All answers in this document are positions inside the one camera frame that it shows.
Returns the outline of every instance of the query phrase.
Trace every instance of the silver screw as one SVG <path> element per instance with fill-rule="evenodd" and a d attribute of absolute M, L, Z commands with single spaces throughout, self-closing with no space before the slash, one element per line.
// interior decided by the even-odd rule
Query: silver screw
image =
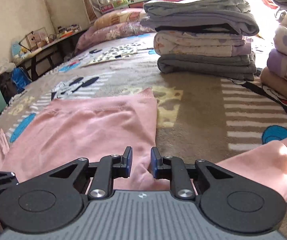
<path fill-rule="evenodd" d="M 178 191 L 178 195 L 180 197 L 191 197 L 193 195 L 193 192 L 189 189 L 182 189 Z"/>
<path fill-rule="evenodd" d="M 91 197 L 100 198 L 103 197 L 106 192 L 102 189 L 94 189 L 90 192 Z"/>

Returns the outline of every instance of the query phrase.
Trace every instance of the desk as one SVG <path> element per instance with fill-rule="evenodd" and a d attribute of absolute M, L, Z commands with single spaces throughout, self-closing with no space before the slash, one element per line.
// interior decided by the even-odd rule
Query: desk
<path fill-rule="evenodd" d="M 53 69 L 55 67 L 55 65 L 53 64 L 53 61 L 51 59 L 51 56 L 55 53 L 59 53 L 61 58 L 62 58 L 62 62 L 63 62 L 63 59 L 65 57 L 65 53 L 64 53 L 64 50 L 63 50 L 63 47 L 62 47 L 62 42 L 64 40 L 67 40 L 69 41 L 69 44 L 70 44 L 70 48 L 71 48 L 71 51 L 74 51 L 75 50 L 75 45 L 73 44 L 73 41 L 72 41 L 72 37 L 74 37 L 75 35 L 77 34 L 83 34 L 86 30 L 83 30 L 83 31 L 79 31 L 79 32 L 76 32 L 70 36 L 67 36 L 67 37 L 64 37 L 64 38 L 61 38 L 61 39 L 57 39 L 53 42 L 51 42 L 50 44 L 47 44 L 46 46 L 44 47 L 41 47 L 39 49 L 36 49 L 35 51 L 31 52 L 27 58 L 25 58 L 24 60 L 22 60 L 21 62 L 19 62 L 18 64 L 16 64 L 17 67 L 21 66 L 23 67 L 25 70 L 26 70 L 26 74 L 28 74 L 28 70 L 31 70 L 31 80 L 32 81 L 35 81 L 37 80 L 39 77 L 41 77 L 42 75 L 44 75 L 45 73 L 47 73 L 49 70 Z M 53 49 L 53 47 L 56 47 L 56 49 L 54 51 L 51 51 L 49 54 L 46 54 L 44 57 L 42 57 L 41 59 L 39 59 L 37 61 L 37 56 L 41 53 L 41 52 L 46 52 L 46 51 L 49 51 L 50 48 Z M 50 64 L 50 68 L 45 71 L 44 73 L 42 73 L 41 75 L 38 75 L 37 73 L 37 70 L 36 70 L 36 67 L 37 67 L 37 64 L 44 61 L 45 59 L 47 59 L 49 61 L 49 64 Z M 28 62 L 29 60 L 31 60 L 31 66 L 26 68 L 25 67 L 25 63 Z"/>

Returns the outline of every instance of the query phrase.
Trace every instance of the floral pillow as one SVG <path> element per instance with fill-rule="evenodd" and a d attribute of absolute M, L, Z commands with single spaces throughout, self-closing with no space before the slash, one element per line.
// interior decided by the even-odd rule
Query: floral pillow
<path fill-rule="evenodd" d="M 124 22 L 139 22 L 146 16 L 143 8 L 126 8 L 102 15 L 94 22 L 96 30 Z"/>
<path fill-rule="evenodd" d="M 80 38 L 76 46 L 75 55 L 104 41 L 136 36 L 144 33 L 152 33 L 155 30 L 143 27 L 139 22 L 124 22 L 94 31 L 90 27 Z"/>

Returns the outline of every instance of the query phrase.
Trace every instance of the gray ribbed plate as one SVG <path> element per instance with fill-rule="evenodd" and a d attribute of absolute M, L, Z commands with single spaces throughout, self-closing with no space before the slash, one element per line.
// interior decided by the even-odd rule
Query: gray ribbed plate
<path fill-rule="evenodd" d="M 208 223 L 189 201 L 168 191 L 115 191 L 107 200 L 91 201 L 82 216 L 58 231 L 26 235 L 6 230 L 0 240 L 285 240 L 277 231 L 237 236 Z"/>

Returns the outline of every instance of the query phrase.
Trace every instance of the white plastic bag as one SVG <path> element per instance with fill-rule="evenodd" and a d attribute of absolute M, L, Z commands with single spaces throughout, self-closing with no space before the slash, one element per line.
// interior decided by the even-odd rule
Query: white plastic bag
<path fill-rule="evenodd" d="M 0 61 L 0 74 L 3 72 L 11 72 L 15 67 L 15 63 L 9 62 L 6 58 L 3 58 Z"/>

